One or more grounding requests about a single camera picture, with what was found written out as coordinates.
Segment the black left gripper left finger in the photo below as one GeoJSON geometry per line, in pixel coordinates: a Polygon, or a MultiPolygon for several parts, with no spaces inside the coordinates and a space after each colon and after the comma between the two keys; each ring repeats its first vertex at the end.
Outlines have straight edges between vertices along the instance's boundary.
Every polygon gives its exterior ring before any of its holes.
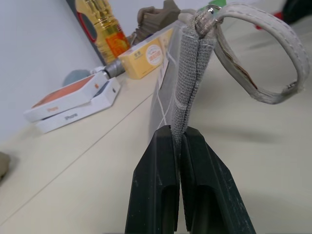
{"type": "Polygon", "coordinates": [[[125,234],[174,234],[180,181],[170,126],[153,137],[132,179],[125,234]]]}

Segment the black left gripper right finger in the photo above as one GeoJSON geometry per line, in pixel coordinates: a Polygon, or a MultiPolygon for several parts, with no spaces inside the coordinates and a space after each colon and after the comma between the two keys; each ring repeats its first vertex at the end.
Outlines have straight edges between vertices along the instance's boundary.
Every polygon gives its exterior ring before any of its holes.
{"type": "Polygon", "coordinates": [[[256,234],[230,170],[195,128],[182,136],[180,176],[190,234],[256,234]]]}

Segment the grey grid zipper pouch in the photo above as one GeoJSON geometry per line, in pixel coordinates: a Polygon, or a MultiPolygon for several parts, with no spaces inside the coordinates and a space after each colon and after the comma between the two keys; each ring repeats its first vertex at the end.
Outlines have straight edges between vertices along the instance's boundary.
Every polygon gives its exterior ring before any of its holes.
{"type": "Polygon", "coordinates": [[[211,4],[202,10],[185,10],[180,14],[169,42],[168,66],[153,95],[150,133],[169,126],[175,153],[180,152],[191,107],[212,54],[251,98],[271,105],[301,92],[310,73],[305,48],[285,22],[245,3],[230,3],[219,7],[217,12],[214,8],[211,4]],[[297,72],[296,80],[280,93],[257,87],[224,37],[221,23],[225,18],[256,24],[271,34],[291,59],[297,72]]]}

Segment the white phone box dark print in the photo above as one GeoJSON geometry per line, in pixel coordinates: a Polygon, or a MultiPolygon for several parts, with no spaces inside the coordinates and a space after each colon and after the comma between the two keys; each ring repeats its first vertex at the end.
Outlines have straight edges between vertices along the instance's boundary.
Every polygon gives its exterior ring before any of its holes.
{"type": "Polygon", "coordinates": [[[42,133],[48,133],[85,117],[110,108],[120,91],[116,78],[110,79],[90,100],[90,102],[41,120],[35,124],[42,133]]]}

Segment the silver metal cylinder tool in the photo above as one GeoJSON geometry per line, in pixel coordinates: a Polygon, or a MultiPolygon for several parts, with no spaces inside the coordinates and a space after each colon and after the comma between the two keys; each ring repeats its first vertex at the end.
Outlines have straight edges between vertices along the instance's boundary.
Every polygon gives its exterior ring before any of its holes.
{"type": "Polygon", "coordinates": [[[98,72],[102,72],[103,74],[108,76],[108,79],[111,79],[123,74],[125,72],[125,69],[122,65],[121,60],[117,58],[105,66],[98,66],[90,71],[91,74],[95,74],[98,72]]]}

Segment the white phone box orange print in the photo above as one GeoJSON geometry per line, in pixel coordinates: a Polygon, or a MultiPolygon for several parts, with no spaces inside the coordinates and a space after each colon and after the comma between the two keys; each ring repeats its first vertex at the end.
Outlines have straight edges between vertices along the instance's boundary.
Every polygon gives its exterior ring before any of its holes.
{"type": "Polygon", "coordinates": [[[88,103],[108,81],[102,72],[90,75],[46,95],[24,112],[29,122],[36,122],[88,103]]]}

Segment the yellow cardboard box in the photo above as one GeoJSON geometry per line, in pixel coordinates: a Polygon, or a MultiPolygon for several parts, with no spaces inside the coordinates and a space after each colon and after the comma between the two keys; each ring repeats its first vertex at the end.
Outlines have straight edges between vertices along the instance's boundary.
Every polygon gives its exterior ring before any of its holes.
{"type": "Polygon", "coordinates": [[[129,78],[142,79],[163,63],[172,32],[171,24],[118,56],[129,78]]]}

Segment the grey-blue round object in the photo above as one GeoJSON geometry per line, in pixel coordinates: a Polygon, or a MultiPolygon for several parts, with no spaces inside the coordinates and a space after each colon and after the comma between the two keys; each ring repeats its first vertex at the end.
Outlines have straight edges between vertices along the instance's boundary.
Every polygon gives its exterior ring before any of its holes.
{"type": "Polygon", "coordinates": [[[62,86],[64,87],[64,86],[70,85],[90,75],[91,75],[91,72],[89,70],[84,70],[84,69],[73,70],[65,77],[62,83],[62,86]]]}

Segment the yellow cooking oil bottle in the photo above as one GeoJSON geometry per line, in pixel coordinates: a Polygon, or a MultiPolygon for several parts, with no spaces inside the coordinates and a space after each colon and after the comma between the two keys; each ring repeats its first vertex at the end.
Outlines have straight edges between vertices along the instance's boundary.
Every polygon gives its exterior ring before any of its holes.
{"type": "Polygon", "coordinates": [[[75,0],[76,10],[93,24],[97,39],[95,44],[106,64],[130,49],[130,44],[113,15],[108,0],[75,0]]]}

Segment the black object with red part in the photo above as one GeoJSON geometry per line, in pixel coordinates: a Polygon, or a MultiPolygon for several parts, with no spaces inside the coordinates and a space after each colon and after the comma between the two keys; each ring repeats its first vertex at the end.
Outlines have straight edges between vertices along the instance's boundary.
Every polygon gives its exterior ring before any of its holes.
{"type": "Polygon", "coordinates": [[[301,19],[312,15],[312,0],[285,0],[282,9],[271,13],[274,17],[292,25],[301,19]]]}

